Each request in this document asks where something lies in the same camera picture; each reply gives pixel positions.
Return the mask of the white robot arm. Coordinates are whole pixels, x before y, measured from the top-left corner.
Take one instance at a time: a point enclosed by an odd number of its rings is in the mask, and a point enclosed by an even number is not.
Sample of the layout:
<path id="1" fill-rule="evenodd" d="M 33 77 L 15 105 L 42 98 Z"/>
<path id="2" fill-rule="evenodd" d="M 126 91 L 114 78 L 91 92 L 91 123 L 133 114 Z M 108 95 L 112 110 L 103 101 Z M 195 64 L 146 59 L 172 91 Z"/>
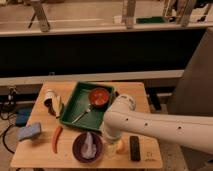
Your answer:
<path id="1" fill-rule="evenodd" d="M 102 133 L 109 144 L 129 132 L 213 154 L 213 117 L 149 114 L 136 112 L 135 108 L 135 100 L 121 94 L 106 110 Z"/>

